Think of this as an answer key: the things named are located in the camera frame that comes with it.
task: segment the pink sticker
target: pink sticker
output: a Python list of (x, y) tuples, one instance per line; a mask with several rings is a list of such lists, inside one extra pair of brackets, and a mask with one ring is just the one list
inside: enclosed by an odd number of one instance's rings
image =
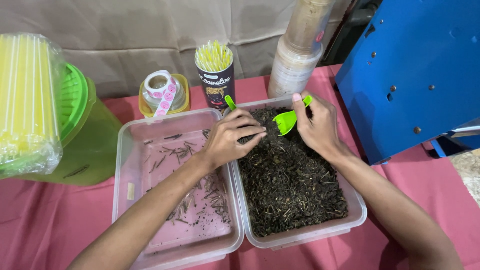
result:
[(168, 90), (172, 93), (175, 93), (175, 91), (177, 91), (177, 88), (174, 85), (169, 85)]
[(166, 101), (162, 101), (162, 102), (160, 103), (160, 107), (162, 107), (162, 109), (165, 109), (165, 110), (166, 110), (166, 109), (168, 109), (168, 108), (170, 107), (170, 104), (169, 104), (168, 102), (166, 102)]
[(317, 42), (320, 42), (320, 41), (322, 41), (323, 37), (324, 37), (324, 31), (320, 32), (315, 40)]
[(166, 100), (166, 101), (172, 101), (172, 100), (173, 100), (173, 95), (172, 95), (172, 93), (166, 93), (166, 94), (165, 94), (165, 100)]

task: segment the cartoon girl illustration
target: cartoon girl illustration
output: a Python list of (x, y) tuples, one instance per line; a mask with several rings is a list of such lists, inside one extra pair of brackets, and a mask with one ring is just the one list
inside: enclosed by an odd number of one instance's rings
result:
[(225, 104), (225, 101), (223, 100), (223, 97), (225, 96), (225, 92), (223, 90), (224, 88), (227, 87), (207, 87), (205, 89), (207, 96), (210, 98), (210, 103), (212, 103), (212, 105), (217, 109), (222, 109), (222, 106)]

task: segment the table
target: table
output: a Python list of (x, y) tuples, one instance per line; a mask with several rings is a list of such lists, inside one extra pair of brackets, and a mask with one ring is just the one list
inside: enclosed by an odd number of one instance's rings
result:
[[(339, 65), (316, 68), (307, 89), (338, 109), (340, 138), (358, 154), (359, 142), (332, 85)], [(237, 103), (266, 99), (268, 76), (235, 81)], [(205, 108), (199, 86), (191, 88), (191, 110)], [(126, 123), (141, 119), (138, 97), (107, 99), (106, 106)], [(452, 239), (468, 270), (480, 269), (480, 208), (450, 160), (430, 158), (421, 146), (373, 167), (420, 204)], [(0, 181), (0, 269), (62, 270), (110, 224), (114, 178), (78, 187), (5, 179)], [(241, 247), (223, 260), (193, 270), (407, 269), (405, 252), (369, 213), (350, 233), (277, 251)]]

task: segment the roll of stickers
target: roll of stickers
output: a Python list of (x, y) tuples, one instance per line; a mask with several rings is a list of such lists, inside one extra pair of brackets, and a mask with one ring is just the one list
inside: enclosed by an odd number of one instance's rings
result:
[(149, 96), (161, 98), (154, 116), (167, 114), (177, 93), (177, 82), (170, 73), (160, 70), (148, 75), (144, 87)]

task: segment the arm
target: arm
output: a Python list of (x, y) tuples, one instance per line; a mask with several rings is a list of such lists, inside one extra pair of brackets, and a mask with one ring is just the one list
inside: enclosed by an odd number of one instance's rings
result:
[(335, 166), (362, 195), (383, 227), (407, 251), (410, 268), (463, 269), (452, 242), (440, 226), (338, 139), (335, 107), (312, 96), (311, 119), (305, 113), (300, 95), (293, 96), (298, 131), (303, 141)]
[[(247, 111), (234, 110), (213, 126), (201, 151), (134, 203), (67, 269), (129, 269), (197, 181), (215, 168), (244, 157), (266, 135), (264, 131)], [(248, 143), (237, 142), (253, 134), (255, 137)]]

